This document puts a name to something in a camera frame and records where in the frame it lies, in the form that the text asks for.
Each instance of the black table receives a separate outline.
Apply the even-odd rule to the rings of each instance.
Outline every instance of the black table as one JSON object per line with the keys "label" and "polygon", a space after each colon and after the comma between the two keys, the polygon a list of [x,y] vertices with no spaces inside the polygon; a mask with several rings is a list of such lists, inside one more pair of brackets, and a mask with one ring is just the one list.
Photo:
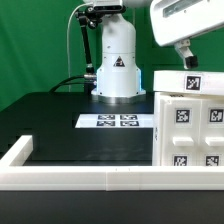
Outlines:
{"label": "black table", "polygon": [[[0,156],[34,137],[25,166],[151,165],[151,128],[76,129],[79,114],[152,114],[143,102],[109,105],[82,93],[32,93],[0,113]],[[223,223],[223,191],[1,191],[0,223]]]}

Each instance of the green backdrop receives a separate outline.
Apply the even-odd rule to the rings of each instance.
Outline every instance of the green backdrop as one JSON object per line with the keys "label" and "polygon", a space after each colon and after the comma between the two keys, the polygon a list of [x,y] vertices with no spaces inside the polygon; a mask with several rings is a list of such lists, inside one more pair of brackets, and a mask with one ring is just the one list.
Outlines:
{"label": "green backdrop", "polygon": [[[66,30],[72,10],[81,0],[0,0],[0,110],[21,96],[48,91],[68,77]],[[152,90],[153,71],[183,70],[173,47],[159,47],[152,35],[148,9],[129,9],[124,17],[135,18],[137,65],[143,72],[143,85]],[[78,22],[71,27],[72,75],[85,72],[83,44]],[[93,62],[101,64],[101,31],[90,30]],[[199,56],[197,70],[224,71],[224,30],[192,40]],[[82,86],[72,91],[82,91]]]}

